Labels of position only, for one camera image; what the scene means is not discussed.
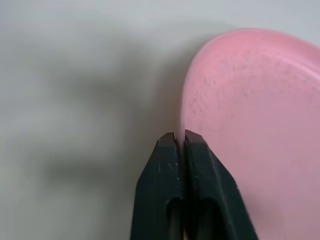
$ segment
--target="pink disc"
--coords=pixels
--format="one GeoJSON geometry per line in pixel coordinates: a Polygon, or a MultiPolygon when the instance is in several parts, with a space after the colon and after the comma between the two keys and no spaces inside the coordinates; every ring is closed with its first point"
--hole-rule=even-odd
{"type": "Polygon", "coordinates": [[[194,58],[184,129],[235,178],[260,240],[320,238],[320,49],[260,29],[225,33],[194,58]]]}

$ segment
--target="pink plastic lid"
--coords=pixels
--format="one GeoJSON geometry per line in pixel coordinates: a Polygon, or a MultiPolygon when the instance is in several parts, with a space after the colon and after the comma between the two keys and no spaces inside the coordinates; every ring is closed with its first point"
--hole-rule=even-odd
{"type": "Polygon", "coordinates": [[[194,58],[184,129],[235,178],[260,240],[320,238],[320,49],[259,29],[223,34],[194,58]]]}

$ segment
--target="black plastic tool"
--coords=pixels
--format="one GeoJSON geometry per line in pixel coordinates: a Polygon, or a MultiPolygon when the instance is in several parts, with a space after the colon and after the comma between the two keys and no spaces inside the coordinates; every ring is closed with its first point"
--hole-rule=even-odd
{"type": "Polygon", "coordinates": [[[257,240],[237,185],[202,136],[161,137],[136,185],[131,240],[257,240]]]}

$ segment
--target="pink object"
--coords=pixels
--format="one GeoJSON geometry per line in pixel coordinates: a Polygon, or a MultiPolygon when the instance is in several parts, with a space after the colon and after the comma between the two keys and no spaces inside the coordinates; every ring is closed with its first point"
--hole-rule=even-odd
{"type": "Polygon", "coordinates": [[[194,58],[181,128],[235,178],[260,240],[320,238],[320,49],[259,29],[214,38],[194,58]]]}

